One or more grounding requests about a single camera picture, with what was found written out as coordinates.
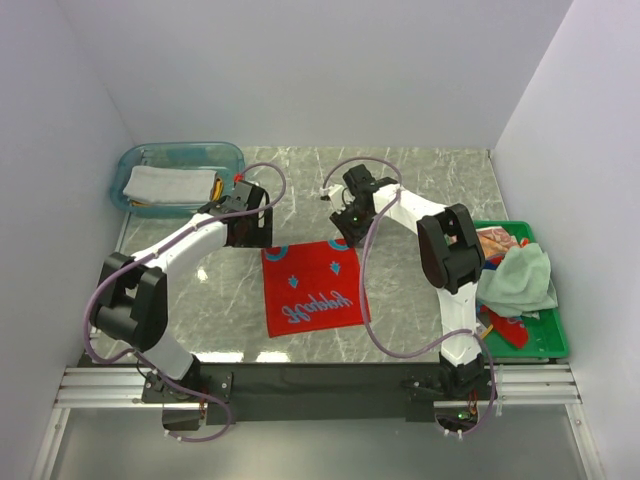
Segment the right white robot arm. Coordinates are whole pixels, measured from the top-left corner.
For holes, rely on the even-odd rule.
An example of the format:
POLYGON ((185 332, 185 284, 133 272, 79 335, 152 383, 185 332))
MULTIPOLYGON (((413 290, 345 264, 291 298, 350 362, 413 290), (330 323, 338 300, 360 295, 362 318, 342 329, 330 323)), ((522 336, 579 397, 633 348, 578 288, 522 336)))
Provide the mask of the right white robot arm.
POLYGON ((418 382, 436 396, 462 399, 479 387, 484 375, 481 341, 476 338, 476 292, 485 256, 468 209, 462 204, 445 206, 427 200, 402 185, 402 176, 376 179, 364 164, 344 175, 349 201, 343 189, 323 182, 321 199, 331 203, 331 222, 349 247, 364 244, 359 274, 359 295, 365 295, 366 262, 379 223, 389 218, 417 235, 422 270, 436 288, 443 336, 412 353, 398 353, 382 346, 370 326, 370 315, 361 309, 370 339, 386 355, 413 359, 440 348, 435 384, 418 382))

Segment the brown patterned towel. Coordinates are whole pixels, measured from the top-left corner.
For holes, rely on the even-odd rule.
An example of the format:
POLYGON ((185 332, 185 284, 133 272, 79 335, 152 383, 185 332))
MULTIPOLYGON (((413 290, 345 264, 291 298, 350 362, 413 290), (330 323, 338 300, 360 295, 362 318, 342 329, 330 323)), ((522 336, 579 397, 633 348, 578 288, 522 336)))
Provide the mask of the brown patterned towel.
POLYGON ((512 248, 522 247, 522 243, 501 226, 479 228, 476 234, 486 259, 504 256, 512 248))

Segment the red and blue cloth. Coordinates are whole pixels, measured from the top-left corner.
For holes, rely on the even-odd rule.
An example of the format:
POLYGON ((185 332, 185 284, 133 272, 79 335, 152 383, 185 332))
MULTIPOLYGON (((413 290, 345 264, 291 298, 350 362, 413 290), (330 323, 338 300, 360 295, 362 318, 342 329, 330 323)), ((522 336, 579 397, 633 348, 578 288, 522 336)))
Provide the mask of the red and blue cloth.
POLYGON ((363 323, 359 259, 345 240, 267 248, 261 260, 271 338, 363 323))

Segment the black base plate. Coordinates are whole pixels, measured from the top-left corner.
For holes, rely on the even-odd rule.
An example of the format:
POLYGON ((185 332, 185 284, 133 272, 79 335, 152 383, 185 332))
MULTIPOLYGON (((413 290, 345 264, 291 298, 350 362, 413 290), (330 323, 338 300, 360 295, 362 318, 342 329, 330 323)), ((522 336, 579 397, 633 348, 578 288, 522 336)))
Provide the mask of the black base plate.
POLYGON ((491 394, 488 369, 436 363, 204 363, 199 384, 221 400, 206 422, 402 418, 432 422, 440 401, 467 404, 491 394))

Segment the green plastic tray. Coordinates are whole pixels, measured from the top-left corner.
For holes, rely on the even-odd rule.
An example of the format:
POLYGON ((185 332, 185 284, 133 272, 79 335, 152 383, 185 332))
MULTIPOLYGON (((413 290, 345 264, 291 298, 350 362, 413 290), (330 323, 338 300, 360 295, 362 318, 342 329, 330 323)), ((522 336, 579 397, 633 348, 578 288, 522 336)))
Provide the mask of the green plastic tray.
MULTIPOLYGON (((531 226, 524 221, 475 220, 477 229, 501 227, 521 243, 523 239, 536 243, 531 226)), ((532 362, 534 359, 563 359, 569 356, 569 343, 558 308, 541 310, 537 317, 523 317, 523 327, 528 333, 527 342, 521 346, 511 344, 504 336, 492 330, 484 338, 496 358, 514 362, 532 362)))

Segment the pale green towel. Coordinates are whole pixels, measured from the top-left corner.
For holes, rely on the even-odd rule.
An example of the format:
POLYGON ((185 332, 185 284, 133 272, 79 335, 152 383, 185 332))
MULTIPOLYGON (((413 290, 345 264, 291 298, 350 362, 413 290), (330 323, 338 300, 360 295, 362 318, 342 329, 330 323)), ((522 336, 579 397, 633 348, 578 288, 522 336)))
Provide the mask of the pale green towel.
POLYGON ((483 270, 476 298, 505 318, 557 308, 548 254, 538 243, 512 247, 495 270, 483 270))

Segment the orange and grey towel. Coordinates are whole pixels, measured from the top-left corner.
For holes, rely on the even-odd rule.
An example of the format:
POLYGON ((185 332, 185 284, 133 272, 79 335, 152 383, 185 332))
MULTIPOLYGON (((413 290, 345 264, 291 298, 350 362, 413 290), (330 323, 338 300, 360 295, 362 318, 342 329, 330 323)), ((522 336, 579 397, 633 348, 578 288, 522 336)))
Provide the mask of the orange and grey towel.
MULTIPOLYGON (((211 191, 209 200, 210 201, 218 200, 222 196, 223 191, 224 191, 224 181, 221 178, 217 178, 214 182, 214 186, 211 191)), ((132 206, 136 206, 136 207, 143 207, 143 208, 150 207, 149 203, 144 203, 144 202, 140 202, 132 199, 129 200, 129 203, 132 206)))

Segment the aluminium rail frame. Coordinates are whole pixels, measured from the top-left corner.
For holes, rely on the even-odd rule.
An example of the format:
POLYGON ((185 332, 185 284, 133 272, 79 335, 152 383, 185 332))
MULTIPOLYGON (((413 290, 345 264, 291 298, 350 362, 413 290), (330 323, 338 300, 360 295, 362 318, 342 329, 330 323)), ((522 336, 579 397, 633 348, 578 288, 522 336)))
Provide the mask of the aluminium rail frame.
MULTIPOLYGON (((588 427, 582 398, 567 364, 507 364, 496 367, 496 414, 505 406, 561 405, 566 408, 571 431, 588 479, 605 473, 588 427)), ((31 477, 49 479, 73 409, 144 408, 144 381, 129 366, 72 367, 65 370, 31 477)))

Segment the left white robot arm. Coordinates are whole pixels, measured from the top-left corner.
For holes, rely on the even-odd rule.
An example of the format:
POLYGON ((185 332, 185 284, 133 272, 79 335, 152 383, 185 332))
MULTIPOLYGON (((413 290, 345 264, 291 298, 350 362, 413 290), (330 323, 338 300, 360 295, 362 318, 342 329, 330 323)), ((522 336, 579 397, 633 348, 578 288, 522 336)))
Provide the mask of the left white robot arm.
POLYGON ((165 388, 177 401, 191 401, 204 390, 201 363, 169 331, 170 281, 221 248, 267 248, 272 237, 269 194, 239 180, 231 194, 199 208, 155 245, 132 256, 115 252, 107 257, 86 323, 126 343, 165 376, 165 388))

